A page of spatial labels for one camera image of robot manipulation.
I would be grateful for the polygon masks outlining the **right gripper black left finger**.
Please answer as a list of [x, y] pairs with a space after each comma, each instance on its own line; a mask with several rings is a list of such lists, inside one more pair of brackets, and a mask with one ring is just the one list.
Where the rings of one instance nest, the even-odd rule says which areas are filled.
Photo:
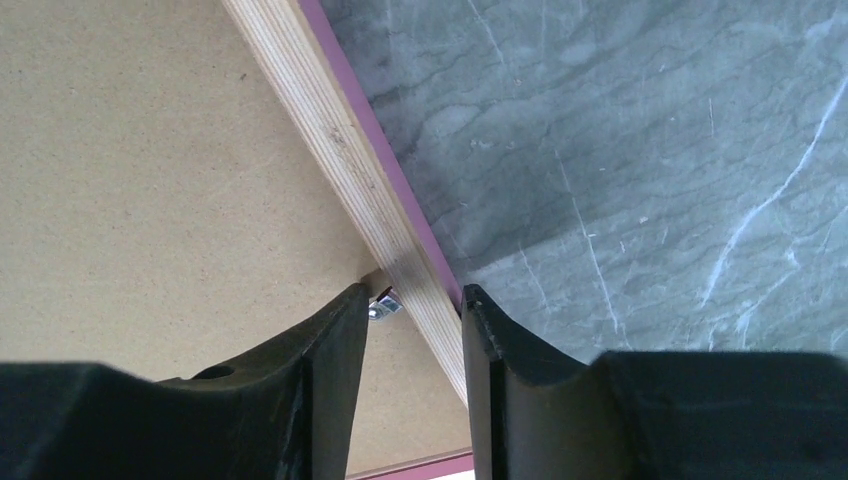
[[101, 363], [1, 367], [5, 479], [341, 479], [368, 328], [355, 283], [189, 379]]

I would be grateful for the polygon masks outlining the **brown cardboard backing board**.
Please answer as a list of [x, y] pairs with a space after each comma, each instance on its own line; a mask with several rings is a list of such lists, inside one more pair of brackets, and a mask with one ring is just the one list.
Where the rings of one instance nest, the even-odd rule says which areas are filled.
[[[189, 379], [380, 287], [219, 1], [1, 5], [1, 367]], [[470, 479], [405, 314], [368, 320], [346, 474]]]

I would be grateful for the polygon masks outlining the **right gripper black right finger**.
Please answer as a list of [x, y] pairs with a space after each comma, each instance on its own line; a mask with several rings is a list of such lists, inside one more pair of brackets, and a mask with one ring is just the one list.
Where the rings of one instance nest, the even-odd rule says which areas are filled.
[[479, 479], [843, 479], [847, 362], [608, 351], [589, 364], [478, 285], [461, 313]]

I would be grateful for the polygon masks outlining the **pink wooden photo frame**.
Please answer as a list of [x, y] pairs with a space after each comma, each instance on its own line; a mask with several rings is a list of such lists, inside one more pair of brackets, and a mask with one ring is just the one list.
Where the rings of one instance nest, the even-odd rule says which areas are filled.
[[460, 400], [462, 293], [317, 1], [225, 4]]

